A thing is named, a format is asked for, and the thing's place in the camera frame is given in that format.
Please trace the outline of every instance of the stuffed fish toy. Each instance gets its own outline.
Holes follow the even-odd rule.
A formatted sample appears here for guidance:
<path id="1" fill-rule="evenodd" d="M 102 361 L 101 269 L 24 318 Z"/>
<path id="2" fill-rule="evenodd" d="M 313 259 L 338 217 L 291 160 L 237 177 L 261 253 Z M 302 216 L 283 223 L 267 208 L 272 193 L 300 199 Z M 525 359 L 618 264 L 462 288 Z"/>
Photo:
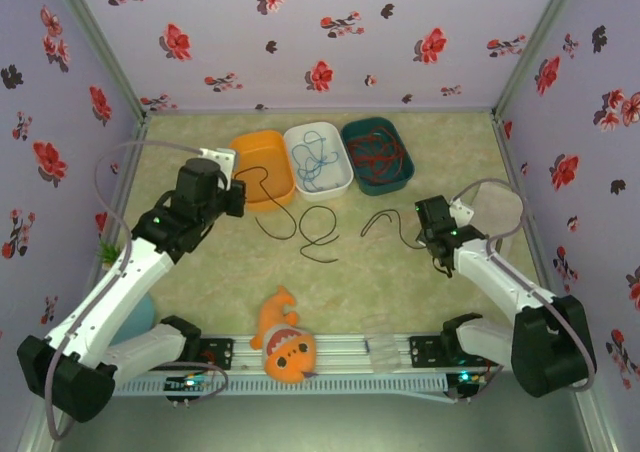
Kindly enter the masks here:
<path id="1" fill-rule="evenodd" d="M 316 341 L 308 332 L 296 328 L 298 314 L 284 313 L 296 299 L 283 287 L 260 309 L 258 334 L 249 345 L 262 349 L 262 363 L 268 376 L 286 384 L 296 384 L 316 375 Z"/>

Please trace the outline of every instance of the gray cable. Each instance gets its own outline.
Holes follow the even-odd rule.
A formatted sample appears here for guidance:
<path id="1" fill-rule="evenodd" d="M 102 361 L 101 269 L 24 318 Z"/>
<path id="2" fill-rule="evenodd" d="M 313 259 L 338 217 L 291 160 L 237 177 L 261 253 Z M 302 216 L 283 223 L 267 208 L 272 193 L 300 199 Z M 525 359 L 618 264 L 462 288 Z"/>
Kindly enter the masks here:
<path id="1" fill-rule="evenodd" d="M 457 195 L 455 195 L 451 201 L 453 202 L 453 201 L 459 199 L 460 197 L 462 197 L 465 193 L 467 193 L 470 189 L 472 189 L 476 185 L 480 185 L 480 184 L 483 184 L 485 182 L 493 182 L 493 183 L 498 183 L 498 184 L 502 184 L 502 185 L 507 186 L 509 188 L 509 190 L 511 190 L 514 194 L 516 194 L 520 198 L 520 202 L 522 202 L 522 213 L 520 214 L 520 221 L 518 222 L 518 225 L 514 229 L 510 230 L 509 232 L 505 232 L 503 234 L 498 234 L 498 235 L 495 235 L 495 236 L 490 237 L 489 239 L 487 239 L 487 243 L 486 243 L 487 256 L 491 259 L 491 261 L 494 264 L 496 264 L 500 269 L 502 269 L 503 272 L 505 272 L 509 277 L 511 277 L 513 280 L 515 280 L 524 290 L 526 290 L 527 293 L 531 294 L 531 296 L 533 298 L 535 298 L 538 302 L 540 302 L 551 313 L 551 315 L 553 315 L 553 317 L 560 323 L 562 328 L 564 328 L 564 330 L 569 334 L 569 337 L 571 337 L 571 340 L 573 340 L 573 342 L 576 344 L 576 347 L 578 347 L 578 350 L 582 354 L 582 357 L 584 358 L 585 364 L 587 365 L 587 372 L 588 372 L 587 381 L 583 385 L 580 385 L 580 386 L 569 386 L 569 389 L 571 389 L 571 390 L 573 390 L 575 392 L 584 392 L 584 391 L 586 391 L 586 390 L 591 388 L 591 386 L 593 385 L 593 382 L 595 380 L 595 374 L 596 374 L 596 368 L 595 368 L 595 365 L 593 363 L 593 359 L 591 358 L 591 355 L 589 355 L 589 351 L 587 350 L 587 347 L 584 345 L 584 343 L 582 342 L 580 337 L 578 337 L 578 334 L 576 333 L 575 330 L 573 330 L 573 327 L 571 327 L 569 322 L 567 322 L 565 320 L 565 318 L 562 317 L 562 314 L 560 314 L 560 312 L 558 312 L 555 309 L 555 307 L 553 307 L 551 305 L 551 303 L 549 301 L 547 301 L 538 292 L 536 292 L 534 287 L 532 287 L 526 281 L 522 280 L 520 277 L 518 277 L 516 274 L 514 274 L 511 271 L 511 269 L 501 260 L 500 256 L 498 254 L 495 254 L 494 253 L 495 251 L 491 248 L 491 244 L 493 242 L 495 242 L 497 240 L 500 240 L 500 239 L 504 239 L 505 237 L 509 237 L 510 235 L 515 234 L 516 232 L 518 232 L 518 230 L 520 230 L 524 226 L 525 217 L 526 217 L 526 215 L 525 215 L 526 199 L 522 196 L 522 194 L 520 194 L 520 192 L 518 192 L 506 180 L 495 179 L 495 178 L 487 178 L 487 179 L 476 180 L 475 182 L 471 183 L 470 185 L 465 187 L 462 190 L 462 192 L 460 192 Z"/>
<path id="2" fill-rule="evenodd" d="M 124 270 L 129 264 L 129 259 L 131 257 L 131 246 L 132 246 L 131 230 L 127 226 L 127 223 L 125 222 L 124 218 L 121 217 L 115 210 L 113 210 L 109 206 L 107 201 L 100 194 L 100 189 L 98 187 L 98 170 L 99 170 L 100 164 L 106 157 L 110 156 L 111 154 L 113 154 L 114 152 L 120 149 L 131 147 L 133 145 L 158 145 L 161 147 L 168 147 L 172 149 L 182 150 L 182 151 L 189 152 L 196 155 L 202 155 L 202 151 L 200 149 L 196 149 L 194 147 L 188 147 L 185 145 L 173 144 L 171 142 L 165 142 L 161 140 L 132 140 L 129 142 L 123 142 L 121 144 L 118 144 L 113 149 L 103 153 L 98 157 L 95 169 L 93 171 L 93 186 L 94 186 L 96 195 L 98 197 L 98 202 L 100 202 L 100 204 L 105 208 L 105 210 L 111 215 L 111 217 L 113 217 L 113 219 L 124 230 L 124 233 L 126 236 L 126 245 L 124 248 L 124 256 L 123 256 L 122 262 L 120 263 L 120 266 L 118 267 L 117 273 L 114 274 L 114 276 L 109 280 L 109 282 L 107 282 L 107 285 L 105 285 L 105 287 L 100 291 L 100 293 L 96 295 L 91 302 L 89 302 L 89 305 L 87 305 L 87 307 L 78 315 L 78 317 L 73 322 L 73 324 L 71 324 L 71 327 L 69 327 L 69 330 L 65 334 L 65 337 L 62 339 L 60 346 L 53 354 L 53 358 L 51 359 L 51 363 L 49 364 L 49 368 L 47 369 L 47 375 L 46 375 L 45 385 L 44 385 L 45 413 L 47 416 L 47 425 L 49 426 L 49 433 L 51 434 L 51 437 L 54 440 L 61 440 L 64 437 L 66 437 L 66 435 L 71 430 L 71 427 L 73 427 L 73 424 L 75 423 L 74 420 L 71 420 L 69 422 L 68 427 L 64 431 L 58 432 L 57 426 L 55 423 L 55 418 L 53 416 L 53 398 L 52 398 L 53 375 L 58 366 L 58 362 L 60 361 L 60 357 L 62 357 L 62 353 L 64 352 L 64 349 L 67 347 L 67 345 L 69 345 L 70 337 L 78 329 L 78 327 L 80 327 L 80 325 L 82 324 L 82 321 L 87 317 L 87 315 L 89 315 L 89 313 L 95 308 L 95 306 L 98 305 L 98 303 L 104 298 L 104 296 L 109 293 L 109 291 L 113 288 L 115 283 L 120 278 L 121 274 L 124 273 Z M 210 364 L 198 364 L 198 367 L 206 367 L 211 370 L 221 370 L 219 369 L 219 367 L 216 367 Z M 225 379 L 228 383 L 228 377 L 226 376 L 226 374 L 224 374 L 224 372 L 223 372 L 223 375 L 225 376 Z M 218 392 L 220 392 L 220 390 L 215 391 L 213 395 L 217 394 Z"/>

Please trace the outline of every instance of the orange bowl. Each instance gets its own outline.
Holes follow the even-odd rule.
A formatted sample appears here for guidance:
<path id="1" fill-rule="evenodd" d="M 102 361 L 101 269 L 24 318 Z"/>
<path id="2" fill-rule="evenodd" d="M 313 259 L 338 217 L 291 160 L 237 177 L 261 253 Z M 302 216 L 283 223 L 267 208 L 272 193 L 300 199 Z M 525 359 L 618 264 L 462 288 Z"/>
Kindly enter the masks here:
<path id="1" fill-rule="evenodd" d="M 269 195 L 280 205 L 291 202 L 296 186 L 287 146 L 280 132 L 261 130 L 241 135 L 233 139 L 229 148 L 238 153 L 234 178 L 247 185 L 247 210 L 268 212 L 277 209 Z"/>

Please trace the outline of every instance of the green plant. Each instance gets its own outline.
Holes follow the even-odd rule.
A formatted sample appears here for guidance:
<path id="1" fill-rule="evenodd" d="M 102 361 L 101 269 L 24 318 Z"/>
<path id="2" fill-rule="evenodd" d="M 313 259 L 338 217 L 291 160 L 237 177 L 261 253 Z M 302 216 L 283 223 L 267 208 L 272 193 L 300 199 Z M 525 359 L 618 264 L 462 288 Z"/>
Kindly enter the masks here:
<path id="1" fill-rule="evenodd" d="M 102 263 L 105 265 L 113 265 L 113 263 L 120 256 L 120 252 L 122 252 L 122 248 L 115 244 L 108 244 L 107 242 L 101 240 L 100 241 L 100 250 L 98 252 L 98 257 L 102 260 Z"/>

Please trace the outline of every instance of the plastic bowl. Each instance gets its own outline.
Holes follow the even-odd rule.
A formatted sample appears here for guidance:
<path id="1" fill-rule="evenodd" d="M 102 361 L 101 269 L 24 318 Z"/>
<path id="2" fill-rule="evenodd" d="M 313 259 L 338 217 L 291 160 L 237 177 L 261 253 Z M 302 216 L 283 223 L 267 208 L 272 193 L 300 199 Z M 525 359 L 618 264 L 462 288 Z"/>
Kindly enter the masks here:
<path id="1" fill-rule="evenodd" d="M 296 188 L 309 202 L 340 197 L 353 169 L 340 133 L 328 122 L 293 127 L 284 134 Z"/>
<path id="2" fill-rule="evenodd" d="M 296 188 L 280 132 L 261 130 L 241 135 L 233 139 L 229 148 L 238 153 L 234 178 L 244 181 L 247 186 L 247 210 L 268 212 L 277 209 L 277 204 L 269 199 L 269 195 L 280 205 L 291 202 Z"/>
<path id="3" fill-rule="evenodd" d="M 372 117 L 350 122 L 342 129 L 342 141 L 355 171 L 356 182 L 365 194 L 395 192 L 413 177 L 415 167 L 409 152 L 387 119 Z M 388 162 L 381 160 L 390 156 L 397 158 Z"/>

